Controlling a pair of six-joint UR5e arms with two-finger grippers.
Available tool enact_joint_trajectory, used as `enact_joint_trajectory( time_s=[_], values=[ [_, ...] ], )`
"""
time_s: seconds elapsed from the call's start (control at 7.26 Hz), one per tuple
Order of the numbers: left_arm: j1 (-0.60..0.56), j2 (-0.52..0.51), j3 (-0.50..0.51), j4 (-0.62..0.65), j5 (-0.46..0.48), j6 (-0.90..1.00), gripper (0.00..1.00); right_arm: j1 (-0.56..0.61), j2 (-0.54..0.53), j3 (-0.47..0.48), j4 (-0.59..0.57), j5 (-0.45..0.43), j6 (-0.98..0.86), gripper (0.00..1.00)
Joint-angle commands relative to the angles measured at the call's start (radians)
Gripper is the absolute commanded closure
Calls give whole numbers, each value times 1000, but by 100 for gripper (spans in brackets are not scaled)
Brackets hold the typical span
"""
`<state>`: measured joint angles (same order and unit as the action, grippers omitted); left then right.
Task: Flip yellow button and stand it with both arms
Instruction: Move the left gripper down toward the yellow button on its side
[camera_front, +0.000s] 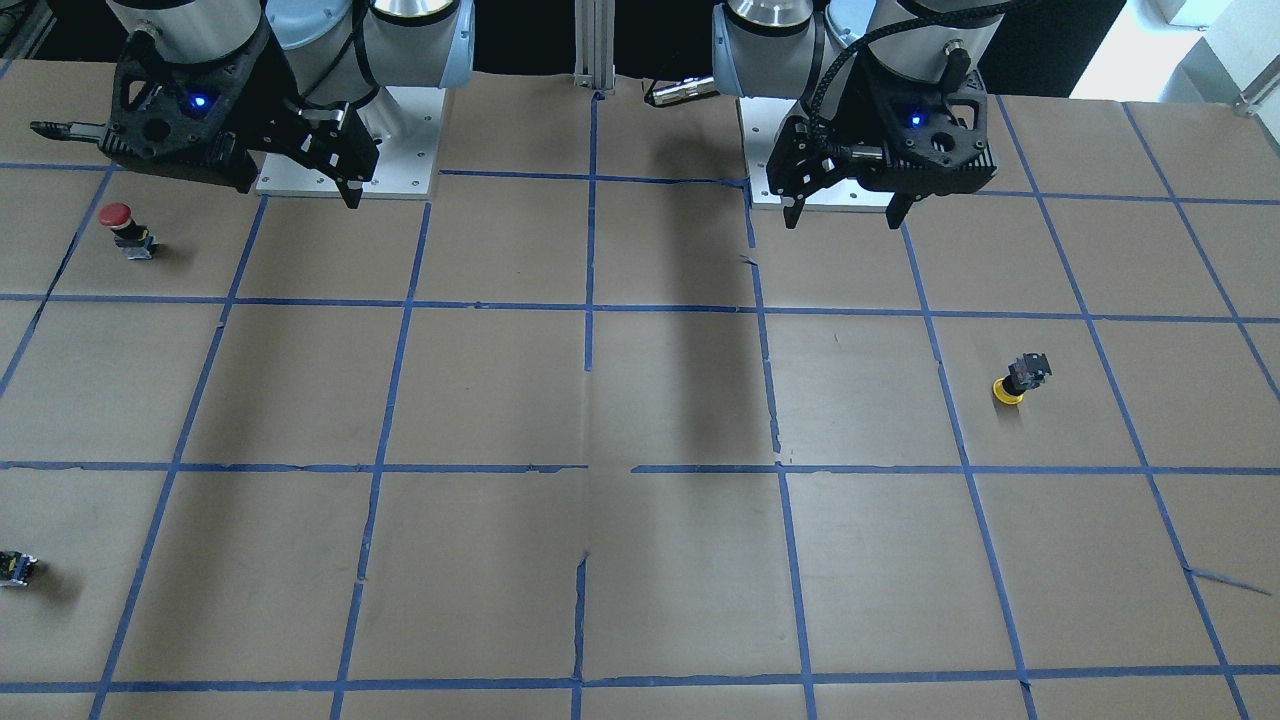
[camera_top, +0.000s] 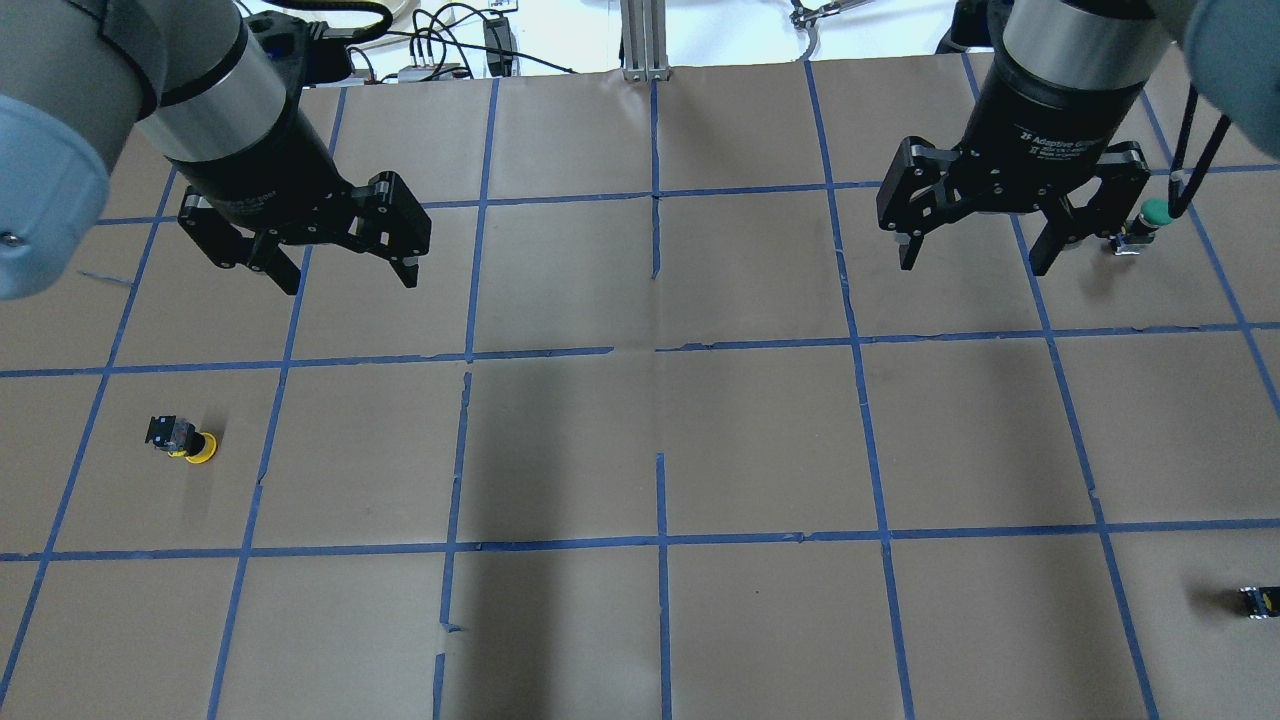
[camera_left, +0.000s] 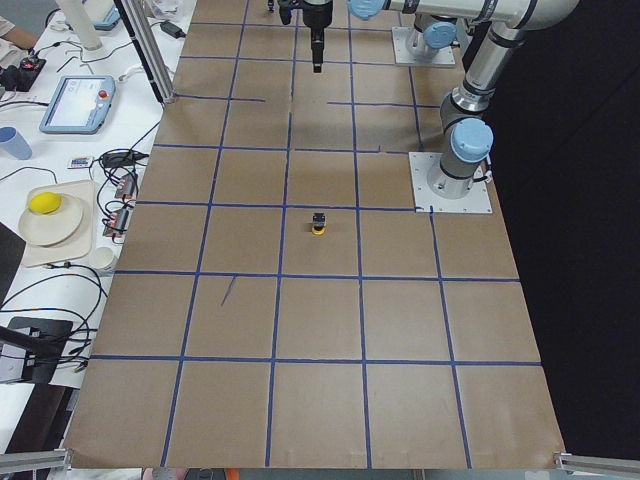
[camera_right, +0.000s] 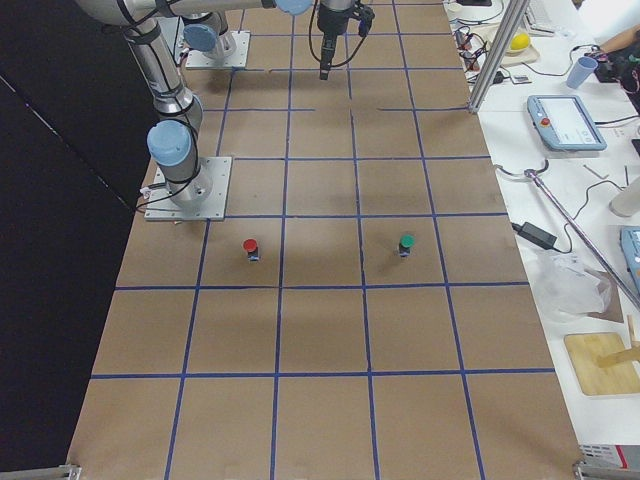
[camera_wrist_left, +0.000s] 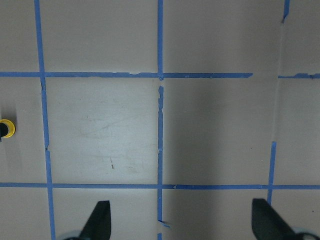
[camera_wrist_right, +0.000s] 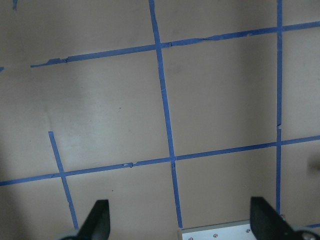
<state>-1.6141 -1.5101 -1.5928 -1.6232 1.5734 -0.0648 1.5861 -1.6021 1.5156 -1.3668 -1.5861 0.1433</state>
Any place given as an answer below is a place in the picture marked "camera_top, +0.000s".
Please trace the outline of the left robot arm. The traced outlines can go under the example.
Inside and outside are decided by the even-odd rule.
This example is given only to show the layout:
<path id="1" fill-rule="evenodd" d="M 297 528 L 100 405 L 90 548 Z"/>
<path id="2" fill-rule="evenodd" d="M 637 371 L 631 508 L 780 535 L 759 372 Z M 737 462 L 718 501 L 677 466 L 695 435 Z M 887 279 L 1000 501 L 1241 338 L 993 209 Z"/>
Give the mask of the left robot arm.
<path id="1" fill-rule="evenodd" d="M 178 222 L 214 266 L 294 295 L 285 249 L 334 245 L 413 288 L 429 215 L 394 172 L 347 181 L 300 105 L 392 22 L 374 1 L 5 1 L 3 297 L 60 278 L 134 131 L 188 181 Z"/>

